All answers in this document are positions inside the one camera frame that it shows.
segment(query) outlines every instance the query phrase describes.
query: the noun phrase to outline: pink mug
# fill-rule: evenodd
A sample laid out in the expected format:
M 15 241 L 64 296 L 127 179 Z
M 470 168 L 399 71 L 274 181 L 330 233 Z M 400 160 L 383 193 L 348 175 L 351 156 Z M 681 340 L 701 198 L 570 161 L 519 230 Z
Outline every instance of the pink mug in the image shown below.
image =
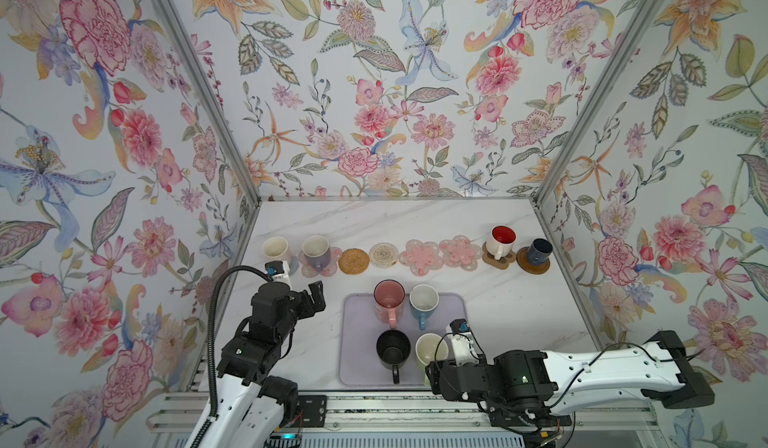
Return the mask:
M 373 290 L 373 298 L 376 300 L 376 317 L 389 323 L 389 328 L 397 328 L 397 321 L 402 317 L 406 290 L 397 281 L 384 280 Z

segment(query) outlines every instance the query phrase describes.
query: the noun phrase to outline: tray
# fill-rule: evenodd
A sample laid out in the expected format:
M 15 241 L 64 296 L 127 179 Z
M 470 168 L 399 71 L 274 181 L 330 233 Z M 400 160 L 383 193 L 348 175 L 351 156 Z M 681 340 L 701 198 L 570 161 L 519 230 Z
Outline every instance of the tray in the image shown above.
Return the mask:
M 451 321 L 466 319 L 464 299 L 456 293 L 441 293 L 437 309 L 427 319 L 427 328 L 424 331 L 418 329 L 418 320 L 411 315 L 407 296 L 405 303 L 408 306 L 397 321 L 397 329 L 405 333 L 411 341 L 411 354 L 406 364 L 400 368 L 400 384 L 395 385 L 392 383 L 392 371 L 388 370 L 376 355 L 376 339 L 381 333 L 389 330 L 389 325 L 382 323 L 373 313 L 373 293 L 352 294 L 344 300 L 339 355 L 339 381 L 342 384 L 377 390 L 428 389 L 424 385 L 424 373 L 418 369 L 416 341 L 426 333 L 443 336 Z M 448 343 L 448 358 L 452 356 L 453 351 Z

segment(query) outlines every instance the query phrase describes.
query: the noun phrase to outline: floral wall panel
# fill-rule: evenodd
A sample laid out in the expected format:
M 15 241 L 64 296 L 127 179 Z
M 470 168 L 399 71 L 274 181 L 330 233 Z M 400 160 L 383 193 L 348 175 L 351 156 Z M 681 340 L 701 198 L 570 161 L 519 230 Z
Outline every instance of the floral wall panel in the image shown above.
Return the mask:
M 530 195 L 640 0 L 175 0 L 262 194 Z
M 0 446 L 145 446 L 197 366 L 249 207 L 165 34 L 0 0 Z
M 544 213 L 603 341 L 675 330 L 714 406 L 658 415 L 679 448 L 764 446 L 766 0 L 667 0 Z

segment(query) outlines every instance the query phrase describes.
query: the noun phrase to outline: marble surface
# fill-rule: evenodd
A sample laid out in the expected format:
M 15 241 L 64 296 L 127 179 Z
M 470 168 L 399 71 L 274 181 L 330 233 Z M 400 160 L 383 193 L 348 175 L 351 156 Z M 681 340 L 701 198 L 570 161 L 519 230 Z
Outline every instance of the marble surface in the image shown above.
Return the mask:
M 526 199 L 268 202 L 261 208 L 243 262 L 262 269 L 261 246 L 276 235 L 288 240 L 294 255 L 301 251 L 304 239 L 316 234 L 341 249 L 368 252 L 376 243 L 389 242 L 402 251 L 410 239 L 439 243 L 456 235 L 466 235 L 482 246 L 496 225 L 510 226 L 517 233 L 515 251 L 543 236 Z M 554 256 L 551 260 L 549 271 L 538 276 L 529 275 L 516 263 L 502 271 L 482 260 L 475 271 L 444 266 L 423 277 L 400 263 L 388 269 L 370 265 L 360 275 L 339 270 L 329 278 L 307 279 L 297 272 L 291 277 L 294 290 L 322 280 L 327 308 L 298 323 L 293 349 L 270 374 L 295 381 L 300 390 L 349 389 L 338 379 L 342 304 L 347 295 L 370 293 L 384 279 L 398 280 L 406 292 L 427 283 L 438 291 L 459 293 L 472 331 L 489 360 L 508 350 L 593 351 L 560 267 Z M 221 347 L 250 315 L 251 296 L 262 283 L 245 272 L 237 277 L 216 336 L 217 364 Z M 206 382 L 201 389 L 207 390 Z

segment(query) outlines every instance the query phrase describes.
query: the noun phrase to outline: brown round coaster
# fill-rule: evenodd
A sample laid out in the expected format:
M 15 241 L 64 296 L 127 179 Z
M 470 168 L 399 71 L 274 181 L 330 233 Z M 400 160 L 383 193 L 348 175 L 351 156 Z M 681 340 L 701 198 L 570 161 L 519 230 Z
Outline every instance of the brown round coaster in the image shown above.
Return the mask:
M 528 254 L 528 247 L 526 246 L 523 249 L 520 249 L 518 251 L 518 265 L 520 265 L 520 268 L 523 270 L 526 270 L 528 273 L 532 275 L 541 275 L 543 273 L 546 273 L 547 270 L 549 270 L 549 265 L 551 263 L 549 262 L 549 259 L 542 263 L 541 265 L 531 265 L 528 263 L 528 259 L 525 258 L 525 255 Z
M 366 269 L 370 258 L 368 254 L 360 249 L 349 249 L 341 253 L 339 259 L 339 268 L 348 275 L 359 275 Z
M 485 261 L 485 263 L 488 263 L 492 267 L 495 267 L 499 270 L 506 270 L 509 265 L 514 263 L 514 251 L 511 251 L 509 255 L 502 256 L 500 259 L 495 259 L 491 256 L 490 253 L 485 248 L 485 243 L 482 244 L 482 261 Z

